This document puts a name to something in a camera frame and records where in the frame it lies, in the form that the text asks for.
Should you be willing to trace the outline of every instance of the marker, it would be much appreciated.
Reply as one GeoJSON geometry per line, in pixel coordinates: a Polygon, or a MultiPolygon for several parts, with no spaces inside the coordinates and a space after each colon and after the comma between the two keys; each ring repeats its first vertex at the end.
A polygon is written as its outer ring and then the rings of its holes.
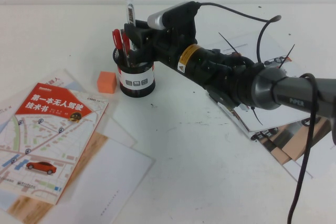
{"type": "MultiPolygon", "coordinates": [[[[132,24],[135,26],[135,13],[134,13],[134,6],[133,6],[133,0],[126,0],[127,4],[127,22],[128,24],[132,24]]],[[[136,46],[132,43],[132,50],[136,50],[136,46]]]]}

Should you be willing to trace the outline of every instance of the book stack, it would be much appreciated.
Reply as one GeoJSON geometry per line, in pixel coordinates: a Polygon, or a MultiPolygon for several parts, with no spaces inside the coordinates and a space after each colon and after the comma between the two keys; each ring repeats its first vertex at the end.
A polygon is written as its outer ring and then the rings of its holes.
{"type": "MultiPolygon", "coordinates": [[[[233,38],[229,42],[243,56],[257,62],[257,38],[258,33],[253,33],[233,38]]],[[[224,40],[209,45],[207,48],[220,49],[223,54],[233,52],[224,40]]],[[[262,37],[260,52],[261,60],[266,68],[279,67],[287,54],[267,34],[264,34],[262,37]]],[[[285,60],[281,69],[289,77],[298,77],[303,74],[303,71],[290,57],[285,60]]],[[[259,141],[291,176],[297,180],[302,164],[302,155],[306,148],[310,114],[286,106],[280,106],[275,110],[255,108],[254,111],[244,104],[230,108],[225,104],[225,101],[219,102],[216,98],[213,99],[249,139],[259,141]]],[[[331,134],[328,134],[330,130],[329,120],[317,118],[313,136],[314,144],[328,135],[330,139],[323,139],[324,143],[319,144],[319,146],[329,146],[329,143],[332,142],[331,134]]],[[[311,178],[314,177],[312,172],[309,173],[309,168],[307,168],[307,174],[311,178]]]]}

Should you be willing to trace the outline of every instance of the brown cardboard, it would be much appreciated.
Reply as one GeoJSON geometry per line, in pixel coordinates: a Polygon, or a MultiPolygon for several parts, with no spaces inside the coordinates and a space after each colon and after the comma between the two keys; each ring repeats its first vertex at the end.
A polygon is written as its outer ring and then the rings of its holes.
{"type": "MultiPolygon", "coordinates": [[[[306,149],[308,129],[309,127],[302,126],[299,131],[282,148],[282,150],[295,161],[304,153],[306,149]]],[[[320,122],[318,122],[314,128],[314,142],[321,140],[321,138],[325,136],[319,134],[320,132],[328,132],[330,130],[330,122],[325,118],[321,118],[320,122]]]]}
{"type": "Polygon", "coordinates": [[[283,165],[286,162],[290,161],[290,157],[285,152],[283,152],[279,147],[277,147],[271,140],[263,138],[262,140],[260,140],[260,142],[280,163],[280,165],[283,165]]]}

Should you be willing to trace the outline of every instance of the label on pen holder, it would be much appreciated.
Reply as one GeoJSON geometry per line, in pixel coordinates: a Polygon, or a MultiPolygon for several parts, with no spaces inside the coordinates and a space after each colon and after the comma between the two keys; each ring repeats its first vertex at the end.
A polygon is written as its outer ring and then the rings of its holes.
{"type": "Polygon", "coordinates": [[[130,90],[142,90],[154,82],[154,65],[144,73],[125,73],[118,67],[120,84],[130,90]]]}

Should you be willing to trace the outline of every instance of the wire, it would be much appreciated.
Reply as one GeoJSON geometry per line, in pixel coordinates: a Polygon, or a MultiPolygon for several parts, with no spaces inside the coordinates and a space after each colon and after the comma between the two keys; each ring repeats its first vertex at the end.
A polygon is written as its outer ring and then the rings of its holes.
{"type": "Polygon", "coordinates": [[[220,4],[216,4],[216,3],[211,3],[211,2],[206,2],[206,3],[200,3],[201,6],[204,6],[204,5],[212,5],[212,6],[216,6],[216,7],[219,7],[219,8],[222,8],[222,9],[225,9],[225,10],[228,10],[229,12],[232,12],[232,13],[235,13],[235,14],[238,14],[240,16],[243,16],[243,17],[246,17],[246,18],[250,18],[250,19],[254,19],[254,20],[257,20],[257,21],[260,21],[260,22],[268,22],[269,20],[267,19],[262,19],[262,18],[257,18],[257,17],[254,17],[254,16],[250,16],[250,15],[247,15],[247,14],[244,14],[244,13],[241,13],[241,12],[238,12],[237,10],[233,10],[231,8],[228,8],[224,5],[220,5],[220,4]]]}
{"type": "Polygon", "coordinates": [[[220,32],[218,32],[218,33],[219,33],[219,35],[226,41],[226,43],[229,44],[229,46],[233,49],[233,51],[236,52],[237,54],[239,54],[239,53],[237,52],[236,48],[234,48],[234,47],[230,44],[230,42],[229,42],[223,35],[221,35],[220,32]]]}
{"type": "Polygon", "coordinates": [[[290,55],[290,52],[292,52],[293,48],[294,48],[295,44],[292,46],[292,48],[289,50],[287,56],[285,57],[285,59],[283,60],[283,62],[280,64],[279,68],[282,67],[282,65],[285,63],[285,61],[287,60],[288,56],[290,55]]]}
{"type": "Polygon", "coordinates": [[[314,126],[315,126],[316,112],[317,112],[318,87],[317,87],[315,77],[310,73],[305,73],[300,77],[306,78],[310,81],[310,84],[312,86],[312,105],[311,105],[311,112],[310,112],[310,124],[309,124],[309,129],[308,129],[306,150],[304,151],[305,153],[303,155],[302,166],[301,166],[301,170],[300,170],[300,174],[298,178],[298,183],[296,185],[294,199],[293,199],[292,205],[288,213],[287,224],[291,224],[294,210],[299,200],[304,174],[306,173],[309,153],[310,153],[310,149],[313,143],[313,133],[314,133],[314,126]]]}
{"type": "Polygon", "coordinates": [[[266,24],[263,26],[263,28],[260,31],[260,34],[259,34],[259,37],[258,37],[258,40],[257,40],[257,59],[258,59],[259,63],[261,63],[261,59],[260,59],[260,43],[261,43],[261,38],[262,38],[262,36],[264,34],[264,31],[266,30],[266,28],[268,27],[269,24],[277,22],[279,20],[281,20],[281,16],[280,15],[277,15],[277,16],[271,18],[269,21],[266,22],[266,24]]]}
{"type": "Polygon", "coordinates": [[[257,117],[257,113],[255,112],[255,107],[251,107],[251,109],[252,109],[252,111],[253,111],[253,113],[254,113],[254,116],[256,117],[256,119],[258,120],[258,122],[261,124],[261,125],[263,125],[262,123],[261,123],[261,121],[259,120],[259,118],[257,117]]]}

